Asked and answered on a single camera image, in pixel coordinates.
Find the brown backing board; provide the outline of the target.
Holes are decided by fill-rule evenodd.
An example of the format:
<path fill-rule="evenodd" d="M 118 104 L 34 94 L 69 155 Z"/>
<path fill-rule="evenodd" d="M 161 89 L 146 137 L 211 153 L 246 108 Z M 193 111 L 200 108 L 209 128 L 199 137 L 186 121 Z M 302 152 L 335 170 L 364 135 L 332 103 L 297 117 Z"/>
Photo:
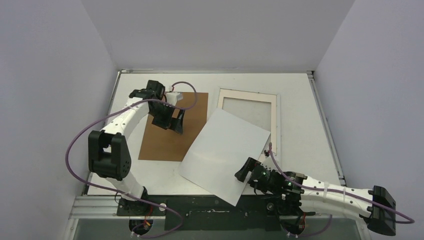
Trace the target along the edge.
<path fill-rule="evenodd" d="M 138 159 L 181 162 L 207 122 L 208 100 L 207 92 L 197 93 L 195 106 L 185 111 L 182 134 L 153 125 L 153 117 L 148 116 Z"/>

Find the sunset landscape photo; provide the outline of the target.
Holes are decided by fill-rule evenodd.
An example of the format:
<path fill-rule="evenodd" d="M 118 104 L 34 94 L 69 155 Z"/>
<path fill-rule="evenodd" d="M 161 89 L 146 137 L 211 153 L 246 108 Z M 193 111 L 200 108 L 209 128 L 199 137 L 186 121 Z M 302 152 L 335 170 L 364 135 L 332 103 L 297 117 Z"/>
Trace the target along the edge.
<path fill-rule="evenodd" d="M 178 173 L 225 202 L 236 206 L 246 183 L 235 173 L 248 158 L 258 159 L 270 132 L 217 108 L 204 125 Z"/>

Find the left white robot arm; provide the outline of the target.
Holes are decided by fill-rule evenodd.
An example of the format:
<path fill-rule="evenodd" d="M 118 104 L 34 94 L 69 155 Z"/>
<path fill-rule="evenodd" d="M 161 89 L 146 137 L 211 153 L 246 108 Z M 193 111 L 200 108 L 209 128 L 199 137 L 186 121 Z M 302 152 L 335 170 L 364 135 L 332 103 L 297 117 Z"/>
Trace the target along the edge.
<path fill-rule="evenodd" d="M 145 88 L 129 94 L 116 118 L 88 135 L 89 171 L 108 180 L 122 198 L 130 202 L 129 208 L 136 215 L 144 215 L 149 210 L 149 201 L 147 189 L 131 173 L 127 137 L 146 116 L 153 118 L 153 125 L 182 134 L 185 110 L 180 108 L 177 117 L 173 116 L 177 102 L 182 99 L 182 93 L 166 91 L 162 83 L 149 80 Z"/>

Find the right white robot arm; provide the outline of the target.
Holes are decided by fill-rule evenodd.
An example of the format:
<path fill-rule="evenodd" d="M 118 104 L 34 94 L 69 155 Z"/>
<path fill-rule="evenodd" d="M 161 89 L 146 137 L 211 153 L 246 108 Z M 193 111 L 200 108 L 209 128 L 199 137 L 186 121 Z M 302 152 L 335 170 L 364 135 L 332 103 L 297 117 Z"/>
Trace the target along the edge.
<path fill-rule="evenodd" d="M 249 157 L 234 174 L 264 198 L 267 212 L 296 220 L 282 220 L 281 226 L 298 236 L 305 229 L 305 217 L 316 214 L 345 217 L 362 222 L 377 234 L 396 235 L 396 202 L 381 186 L 355 189 L 317 180 L 293 171 L 280 171 L 271 157 L 262 163 Z"/>

